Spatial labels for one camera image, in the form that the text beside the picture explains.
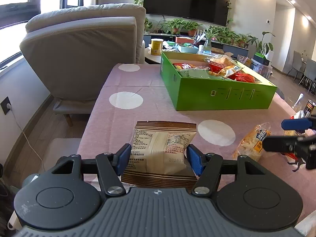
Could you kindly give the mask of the small red white snack packet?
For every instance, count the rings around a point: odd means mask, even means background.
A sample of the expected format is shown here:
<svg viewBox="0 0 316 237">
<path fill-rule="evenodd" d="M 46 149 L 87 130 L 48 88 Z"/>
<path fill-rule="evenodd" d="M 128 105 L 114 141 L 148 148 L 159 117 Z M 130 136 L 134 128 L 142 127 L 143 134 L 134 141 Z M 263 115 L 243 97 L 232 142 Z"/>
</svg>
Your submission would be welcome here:
<svg viewBox="0 0 316 237">
<path fill-rule="evenodd" d="M 297 172 L 301 166 L 305 168 L 305 161 L 302 158 L 297 157 L 294 153 L 283 153 L 282 155 L 285 156 L 288 165 L 292 166 L 292 172 Z"/>
</svg>

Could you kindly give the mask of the orange bread packet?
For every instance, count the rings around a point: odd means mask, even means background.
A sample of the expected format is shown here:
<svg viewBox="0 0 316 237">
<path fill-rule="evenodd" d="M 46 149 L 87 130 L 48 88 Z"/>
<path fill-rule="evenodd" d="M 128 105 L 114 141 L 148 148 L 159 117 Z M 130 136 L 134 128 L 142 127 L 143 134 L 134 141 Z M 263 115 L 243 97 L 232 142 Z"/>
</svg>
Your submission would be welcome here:
<svg viewBox="0 0 316 237">
<path fill-rule="evenodd" d="M 258 162 L 263 154 L 262 142 L 265 137 L 271 135 L 271 125 L 268 122 L 256 125 L 239 143 L 233 159 L 237 159 L 240 155 L 246 155 Z"/>
</svg>

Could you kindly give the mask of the brown beige snack bag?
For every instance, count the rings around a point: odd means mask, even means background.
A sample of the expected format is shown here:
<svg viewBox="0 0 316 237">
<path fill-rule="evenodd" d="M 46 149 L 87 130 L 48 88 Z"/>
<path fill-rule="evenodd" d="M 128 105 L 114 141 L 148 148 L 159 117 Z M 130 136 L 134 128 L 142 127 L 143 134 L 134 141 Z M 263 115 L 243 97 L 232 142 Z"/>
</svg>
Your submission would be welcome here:
<svg viewBox="0 0 316 237">
<path fill-rule="evenodd" d="M 133 132 L 129 163 L 121 176 L 137 187 L 192 189 L 197 182 L 186 148 L 197 125 L 174 121 L 139 121 Z"/>
</svg>

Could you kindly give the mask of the shiny red snack bag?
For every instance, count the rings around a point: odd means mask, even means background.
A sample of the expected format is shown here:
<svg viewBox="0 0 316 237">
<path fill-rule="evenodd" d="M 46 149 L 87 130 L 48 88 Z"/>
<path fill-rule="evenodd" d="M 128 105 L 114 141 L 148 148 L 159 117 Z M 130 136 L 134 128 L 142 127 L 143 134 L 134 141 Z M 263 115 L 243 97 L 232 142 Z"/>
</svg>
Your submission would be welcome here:
<svg viewBox="0 0 316 237">
<path fill-rule="evenodd" d="M 233 75 L 228 76 L 229 79 L 233 81 L 238 81 L 238 82 L 248 82 L 248 83 L 255 83 L 255 77 L 247 74 L 247 73 L 241 73 L 241 72 L 236 72 Z"/>
</svg>

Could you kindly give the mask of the pale green snack bag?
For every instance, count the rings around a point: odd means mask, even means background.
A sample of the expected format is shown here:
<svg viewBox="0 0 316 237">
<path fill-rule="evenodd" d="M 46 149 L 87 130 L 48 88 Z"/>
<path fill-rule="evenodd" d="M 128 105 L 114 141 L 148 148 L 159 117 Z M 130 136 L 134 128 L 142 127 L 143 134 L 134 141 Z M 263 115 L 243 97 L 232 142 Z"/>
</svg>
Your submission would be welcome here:
<svg viewBox="0 0 316 237">
<path fill-rule="evenodd" d="M 208 69 L 184 69 L 179 70 L 178 73 L 182 78 L 196 78 L 196 79 L 222 79 L 221 76 L 209 71 Z"/>
</svg>

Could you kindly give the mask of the red yellow snack bag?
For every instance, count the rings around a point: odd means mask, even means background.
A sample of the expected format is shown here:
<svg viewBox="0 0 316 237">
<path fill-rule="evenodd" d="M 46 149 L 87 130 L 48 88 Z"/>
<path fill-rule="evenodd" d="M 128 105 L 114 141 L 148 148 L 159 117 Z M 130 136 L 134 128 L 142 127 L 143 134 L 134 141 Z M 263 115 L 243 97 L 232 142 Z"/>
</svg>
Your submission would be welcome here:
<svg viewBox="0 0 316 237">
<path fill-rule="evenodd" d="M 229 77 L 243 68 L 238 65 L 225 66 L 224 64 L 209 64 L 209 74 L 212 76 Z"/>
</svg>

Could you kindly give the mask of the grey dining chair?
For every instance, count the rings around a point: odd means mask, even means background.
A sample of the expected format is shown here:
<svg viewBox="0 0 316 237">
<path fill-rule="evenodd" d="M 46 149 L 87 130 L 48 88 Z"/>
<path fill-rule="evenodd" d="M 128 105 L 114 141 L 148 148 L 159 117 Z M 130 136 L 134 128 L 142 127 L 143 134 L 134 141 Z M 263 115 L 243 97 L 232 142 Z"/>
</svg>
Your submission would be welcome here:
<svg viewBox="0 0 316 237">
<path fill-rule="evenodd" d="M 287 76 L 293 71 L 295 70 L 295 76 L 294 76 L 294 81 L 297 79 L 298 75 L 304 75 L 304 70 L 305 70 L 305 64 L 302 61 L 302 56 L 299 52 L 294 51 L 293 52 L 293 61 L 292 61 L 292 65 L 291 68 L 289 70 L 289 72 L 287 73 Z"/>
</svg>

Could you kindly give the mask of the pink polka dot tablecloth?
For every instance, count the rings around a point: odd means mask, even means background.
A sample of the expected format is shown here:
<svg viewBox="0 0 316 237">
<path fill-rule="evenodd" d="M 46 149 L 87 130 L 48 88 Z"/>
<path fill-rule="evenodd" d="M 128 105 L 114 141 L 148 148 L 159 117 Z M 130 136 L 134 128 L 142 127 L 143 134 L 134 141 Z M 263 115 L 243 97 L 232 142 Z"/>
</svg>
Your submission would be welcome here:
<svg viewBox="0 0 316 237">
<path fill-rule="evenodd" d="M 240 141 L 256 125 L 269 123 L 271 133 L 283 135 L 281 122 L 293 115 L 278 95 L 265 110 L 176 111 L 158 65 L 116 65 L 104 83 L 90 115 L 78 153 L 84 159 L 116 152 L 131 142 L 139 121 L 195 123 L 192 143 L 204 153 L 232 159 Z"/>
</svg>

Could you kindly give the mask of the green cardboard box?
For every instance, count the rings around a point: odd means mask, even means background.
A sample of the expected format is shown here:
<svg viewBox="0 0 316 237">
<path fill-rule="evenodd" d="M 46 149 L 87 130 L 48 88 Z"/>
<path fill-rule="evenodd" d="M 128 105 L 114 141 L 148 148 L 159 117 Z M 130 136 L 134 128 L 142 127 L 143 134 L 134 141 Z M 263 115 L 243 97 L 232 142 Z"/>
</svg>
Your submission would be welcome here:
<svg viewBox="0 0 316 237">
<path fill-rule="evenodd" d="M 188 78 L 181 76 L 174 63 L 204 66 L 205 56 L 163 52 L 160 74 L 177 111 L 268 109 L 277 87 L 263 76 L 243 66 L 256 83 L 233 81 L 221 77 Z"/>
</svg>

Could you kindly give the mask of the glass vase with plant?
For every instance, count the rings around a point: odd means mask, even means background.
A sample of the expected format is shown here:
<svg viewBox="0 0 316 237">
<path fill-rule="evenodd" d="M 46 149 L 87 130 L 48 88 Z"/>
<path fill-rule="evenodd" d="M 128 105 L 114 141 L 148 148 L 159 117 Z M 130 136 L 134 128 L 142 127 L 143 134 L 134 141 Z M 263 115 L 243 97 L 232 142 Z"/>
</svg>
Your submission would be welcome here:
<svg viewBox="0 0 316 237">
<path fill-rule="evenodd" d="M 203 34 L 205 36 L 204 51 L 211 52 L 212 49 L 212 38 L 213 30 L 211 28 L 204 29 Z"/>
</svg>

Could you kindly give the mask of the light blue snack bowl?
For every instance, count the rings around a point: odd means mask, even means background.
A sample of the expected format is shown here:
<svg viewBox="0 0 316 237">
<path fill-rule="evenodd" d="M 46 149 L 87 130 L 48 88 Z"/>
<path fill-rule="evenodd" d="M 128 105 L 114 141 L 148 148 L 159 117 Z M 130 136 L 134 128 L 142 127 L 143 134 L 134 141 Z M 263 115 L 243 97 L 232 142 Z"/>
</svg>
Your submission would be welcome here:
<svg viewBox="0 0 316 237">
<path fill-rule="evenodd" d="M 182 43 L 177 45 L 177 49 L 180 53 L 188 53 L 188 54 L 196 54 L 199 48 L 195 47 L 194 45 L 190 44 L 189 46 L 185 46 Z"/>
</svg>

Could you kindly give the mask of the beige sofa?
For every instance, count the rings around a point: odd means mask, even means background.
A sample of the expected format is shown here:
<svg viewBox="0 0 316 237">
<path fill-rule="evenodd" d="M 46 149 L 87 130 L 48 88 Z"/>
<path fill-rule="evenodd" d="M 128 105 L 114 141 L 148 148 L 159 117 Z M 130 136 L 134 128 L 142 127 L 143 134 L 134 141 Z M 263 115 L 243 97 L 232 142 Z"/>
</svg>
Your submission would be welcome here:
<svg viewBox="0 0 316 237">
<path fill-rule="evenodd" d="M 92 101 L 115 65 L 140 62 L 145 18 L 145 8 L 132 3 L 38 14 L 20 50 L 53 97 Z"/>
</svg>

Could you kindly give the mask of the white round coffee table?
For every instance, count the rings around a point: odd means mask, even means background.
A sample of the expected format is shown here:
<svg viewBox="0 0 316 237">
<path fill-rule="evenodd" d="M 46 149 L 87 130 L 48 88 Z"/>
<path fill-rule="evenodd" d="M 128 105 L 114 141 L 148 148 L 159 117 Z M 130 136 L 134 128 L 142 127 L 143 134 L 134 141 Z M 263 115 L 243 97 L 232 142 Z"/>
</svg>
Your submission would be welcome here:
<svg viewBox="0 0 316 237">
<path fill-rule="evenodd" d="M 145 62 L 148 64 L 161 64 L 161 55 L 152 55 L 150 47 L 144 49 L 144 58 Z"/>
</svg>

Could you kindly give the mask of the yellow canister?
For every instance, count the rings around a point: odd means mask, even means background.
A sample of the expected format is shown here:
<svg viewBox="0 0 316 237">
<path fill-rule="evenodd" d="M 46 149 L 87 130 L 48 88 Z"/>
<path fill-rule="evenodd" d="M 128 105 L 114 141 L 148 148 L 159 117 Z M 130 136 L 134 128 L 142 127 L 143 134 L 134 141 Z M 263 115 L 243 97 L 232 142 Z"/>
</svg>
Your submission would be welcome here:
<svg viewBox="0 0 316 237">
<path fill-rule="evenodd" d="M 162 53 L 162 47 L 163 47 L 163 39 L 151 39 L 150 48 L 151 48 L 151 54 L 158 56 Z"/>
</svg>

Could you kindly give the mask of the wall power socket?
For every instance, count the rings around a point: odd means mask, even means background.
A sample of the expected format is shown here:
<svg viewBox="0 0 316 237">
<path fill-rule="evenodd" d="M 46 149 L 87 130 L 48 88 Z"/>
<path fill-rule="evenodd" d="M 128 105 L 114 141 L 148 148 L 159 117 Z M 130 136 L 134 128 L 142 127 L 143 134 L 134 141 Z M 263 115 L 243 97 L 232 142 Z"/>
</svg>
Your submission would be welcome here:
<svg viewBox="0 0 316 237">
<path fill-rule="evenodd" d="M 5 115 L 11 110 L 11 103 L 8 96 L 1 102 L 1 108 Z"/>
</svg>

